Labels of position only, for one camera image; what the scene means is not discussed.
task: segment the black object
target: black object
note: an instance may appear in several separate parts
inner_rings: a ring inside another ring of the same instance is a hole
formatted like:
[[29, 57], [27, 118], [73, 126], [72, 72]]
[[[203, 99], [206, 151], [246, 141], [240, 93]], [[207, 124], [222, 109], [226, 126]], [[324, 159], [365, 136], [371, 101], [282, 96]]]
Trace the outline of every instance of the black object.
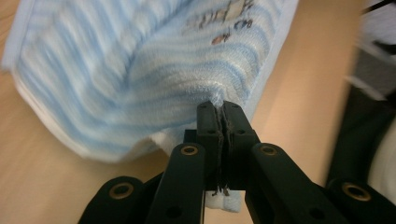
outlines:
[[396, 89], [387, 95], [387, 100], [396, 109]]
[[317, 186], [280, 147], [260, 142], [239, 105], [207, 102], [162, 175], [145, 184], [125, 176], [108, 181], [79, 223], [203, 223], [209, 189], [245, 190], [254, 223], [396, 220], [395, 206], [369, 186], [353, 179]]
[[351, 86], [336, 140], [328, 183], [335, 178], [354, 178], [367, 183], [376, 149], [395, 118], [387, 102], [375, 101]]
[[375, 40], [373, 42], [374, 45], [384, 50], [386, 53], [390, 55], [396, 55], [396, 45], [395, 44], [387, 44], [381, 41]]
[[396, 4], [396, 0], [383, 0], [383, 1], [379, 2], [379, 3], [377, 3], [377, 4], [374, 4], [374, 5], [370, 6], [370, 7], [367, 7], [366, 9], [364, 9], [363, 10], [363, 14], [369, 13], [371, 11], [374, 11], [376, 9], [384, 7], [384, 6], [386, 6], [386, 5], [390, 4], [390, 3]]

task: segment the table surface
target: table surface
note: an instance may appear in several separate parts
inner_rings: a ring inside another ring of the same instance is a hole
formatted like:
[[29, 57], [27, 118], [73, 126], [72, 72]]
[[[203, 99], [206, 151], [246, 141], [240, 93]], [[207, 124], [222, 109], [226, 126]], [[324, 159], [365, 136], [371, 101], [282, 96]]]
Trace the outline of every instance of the table surface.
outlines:
[[[0, 51], [19, 1], [0, 0]], [[256, 110], [252, 126], [263, 142], [283, 147], [316, 183], [323, 184], [346, 99], [346, 77], [362, 0], [300, 0], [289, 36]], [[147, 181], [163, 171], [166, 155], [104, 164], [63, 146], [0, 75], [0, 223], [76, 223], [107, 180]], [[205, 223], [251, 223], [240, 214], [205, 210]]]

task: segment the blue striped cloth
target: blue striped cloth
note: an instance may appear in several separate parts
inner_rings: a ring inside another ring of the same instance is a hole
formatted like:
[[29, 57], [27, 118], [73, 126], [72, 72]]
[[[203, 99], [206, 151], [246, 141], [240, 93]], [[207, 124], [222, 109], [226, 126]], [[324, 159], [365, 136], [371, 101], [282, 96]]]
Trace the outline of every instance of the blue striped cloth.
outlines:
[[198, 104], [252, 117], [297, 1], [21, 1], [3, 67], [49, 130], [100, 161], [170, 152]]

